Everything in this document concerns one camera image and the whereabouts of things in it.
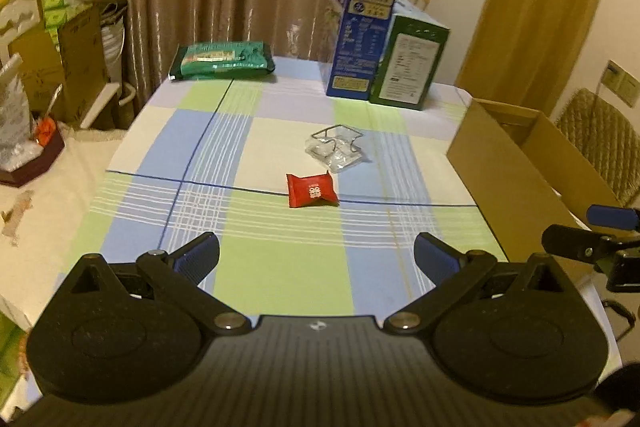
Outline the dark red wooden tray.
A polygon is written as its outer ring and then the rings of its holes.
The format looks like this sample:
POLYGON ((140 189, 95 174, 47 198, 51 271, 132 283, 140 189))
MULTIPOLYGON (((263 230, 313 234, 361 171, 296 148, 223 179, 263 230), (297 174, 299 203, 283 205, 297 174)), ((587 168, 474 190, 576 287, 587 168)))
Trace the dark red wooden tray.
POLYGON ((36 124, 35 138, 1 152, 1 184, 21 187, 47 172, 64 150, 58 123, 51 117, 36 124))

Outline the open brown cardboard box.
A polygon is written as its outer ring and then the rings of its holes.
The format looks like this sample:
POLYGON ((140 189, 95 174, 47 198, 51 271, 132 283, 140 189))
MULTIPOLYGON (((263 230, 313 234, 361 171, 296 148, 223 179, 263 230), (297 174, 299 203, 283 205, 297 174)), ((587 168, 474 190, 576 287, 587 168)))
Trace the open brown cardboard box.
POLYGON ((592 205, 620 202, 544 113, 473 98, 447 158, 506 257, 542 251, 549 225, 574 227, 592 205))

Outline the quilted beige chair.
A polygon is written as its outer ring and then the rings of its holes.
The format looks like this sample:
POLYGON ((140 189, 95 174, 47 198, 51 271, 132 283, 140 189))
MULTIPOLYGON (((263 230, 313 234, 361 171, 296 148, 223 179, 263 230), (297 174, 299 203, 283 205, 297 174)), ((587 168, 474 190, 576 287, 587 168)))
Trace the quilted beige chair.
POLYGON ((555 126, 630 207, 639 197, 639 133, 623 113, 586 88, 575 91, 555 126))

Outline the wall switch plate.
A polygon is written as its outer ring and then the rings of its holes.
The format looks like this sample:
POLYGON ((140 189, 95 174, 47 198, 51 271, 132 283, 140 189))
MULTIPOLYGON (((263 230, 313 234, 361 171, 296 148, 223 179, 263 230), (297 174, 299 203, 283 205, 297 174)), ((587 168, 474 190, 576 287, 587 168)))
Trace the wall switch plate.
POLYGON ((601 83, 629 107, 634 107, 639 100, 639 80, 613 61, 606 64, 601 83))

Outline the tall blue carton box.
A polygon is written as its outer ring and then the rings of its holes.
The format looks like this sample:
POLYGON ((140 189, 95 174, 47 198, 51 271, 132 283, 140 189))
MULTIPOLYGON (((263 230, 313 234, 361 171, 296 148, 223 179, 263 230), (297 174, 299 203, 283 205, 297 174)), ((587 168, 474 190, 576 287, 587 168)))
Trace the tall blue carton box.
POLYGON ((365 100, 385 46, 395 0, 329 0, 320 63, 326 95, 365 100))

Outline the red candy packet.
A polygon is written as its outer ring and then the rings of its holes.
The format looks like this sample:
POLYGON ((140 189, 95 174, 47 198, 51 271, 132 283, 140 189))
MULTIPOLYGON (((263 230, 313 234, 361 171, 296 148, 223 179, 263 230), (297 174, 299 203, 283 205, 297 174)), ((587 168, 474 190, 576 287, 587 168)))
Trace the red candy packet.
POLYGON ((333 178, 328 172, 314 176, 294 176, 288 173, 286 183, 288 184, 288 205, 291 208, 319 204, 338 205, 333 178))

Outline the clear plastic tray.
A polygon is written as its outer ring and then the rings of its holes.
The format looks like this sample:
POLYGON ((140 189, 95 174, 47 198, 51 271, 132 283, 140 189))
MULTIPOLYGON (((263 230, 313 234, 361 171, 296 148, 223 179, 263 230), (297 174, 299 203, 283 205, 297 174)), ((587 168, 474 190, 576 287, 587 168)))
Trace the clear plastic tray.
POLYGON ((362 161, 359 140, 363 133, 344 124, 314 132, 305 143, 305 152, 329 172, 338 173, 362 161))

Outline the green wet wipes pack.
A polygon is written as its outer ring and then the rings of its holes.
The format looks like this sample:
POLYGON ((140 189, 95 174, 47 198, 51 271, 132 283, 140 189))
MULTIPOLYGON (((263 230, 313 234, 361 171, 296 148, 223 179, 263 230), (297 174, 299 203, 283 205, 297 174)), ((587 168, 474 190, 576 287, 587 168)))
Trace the green wet wipes pack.
POLYGON ((253 79, 266 77, 275 69, 265 42, 198 42, 178 47, 168 77, 174 81, 253 79))

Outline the clear plastic bag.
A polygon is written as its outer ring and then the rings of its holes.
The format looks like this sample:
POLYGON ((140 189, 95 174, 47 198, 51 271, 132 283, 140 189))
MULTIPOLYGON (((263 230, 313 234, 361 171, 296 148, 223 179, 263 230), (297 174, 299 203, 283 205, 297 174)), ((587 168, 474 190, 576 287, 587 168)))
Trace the clear plastic bag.
POLYGON ((22 80, 20 54, 13 54, 1 69, 1 152, 34 139, 35 121, 22 80))

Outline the checked blue green tablecloth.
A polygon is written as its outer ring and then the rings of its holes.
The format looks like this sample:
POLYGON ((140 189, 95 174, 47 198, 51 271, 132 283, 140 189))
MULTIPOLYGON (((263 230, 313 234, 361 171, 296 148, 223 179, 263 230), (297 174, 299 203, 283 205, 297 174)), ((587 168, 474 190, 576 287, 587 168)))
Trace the checked blue green tablecloth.
POLYGON ((446 153, 469 95, 446 84, 422 110, 330 98, 313 62, 281 58, 267 80, 165 81, 132 123, 64 265, 89 253, 127 262, 212 232, 203 288, 249 317, 373 315, 429 291, 413 243, 501 247, 446 153), (360 132, 363 160, 334 176, 337 206, 292 208, 288 176, 323 166, 319 130, 360 132))

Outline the brown cardboard box on side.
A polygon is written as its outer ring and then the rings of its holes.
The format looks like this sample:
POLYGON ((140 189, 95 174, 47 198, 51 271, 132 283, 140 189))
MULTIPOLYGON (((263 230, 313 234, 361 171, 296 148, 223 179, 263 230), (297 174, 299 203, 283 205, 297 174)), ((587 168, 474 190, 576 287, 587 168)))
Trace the brown cardboard box on side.
POLYGON ((58 30, 58 43, 35 27, 9 44, 23 60, 21 80, 30 109, 48 107, 59 121, 79 127, 108 81, 99 10, 92 6, 58 30))

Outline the green carton box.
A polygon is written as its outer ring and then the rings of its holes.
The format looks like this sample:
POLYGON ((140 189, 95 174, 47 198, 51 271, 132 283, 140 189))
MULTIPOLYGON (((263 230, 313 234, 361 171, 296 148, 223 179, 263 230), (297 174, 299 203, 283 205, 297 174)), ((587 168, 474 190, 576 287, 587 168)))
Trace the green carton box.
POLYGON ((449 34, 409 0, 396 0, 369 102, 420 110, 449 34))

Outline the golden yellow curtain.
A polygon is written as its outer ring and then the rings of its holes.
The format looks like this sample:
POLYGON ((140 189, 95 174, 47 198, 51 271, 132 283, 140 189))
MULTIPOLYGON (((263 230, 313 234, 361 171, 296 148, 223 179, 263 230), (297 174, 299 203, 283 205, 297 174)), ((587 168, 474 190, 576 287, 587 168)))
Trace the golden yellow curtain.
POLYGON ((457 79, 475 98, 550 114, 600 0, 486 0, 457 79))

